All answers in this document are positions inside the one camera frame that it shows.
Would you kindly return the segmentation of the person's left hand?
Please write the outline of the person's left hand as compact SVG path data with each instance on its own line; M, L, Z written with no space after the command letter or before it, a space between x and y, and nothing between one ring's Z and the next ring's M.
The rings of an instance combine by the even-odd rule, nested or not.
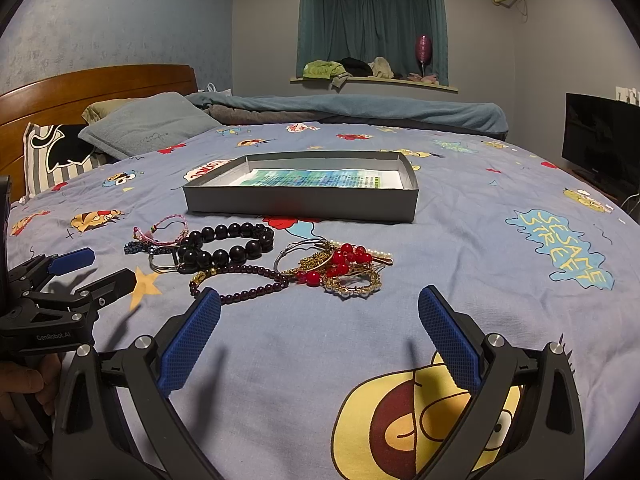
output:
M2 363L0 372L1 417L14 427L23 427L23 417L11 399L12 393L34 394L47 415L54 413L62 354L45 356L38 370L15 363Z

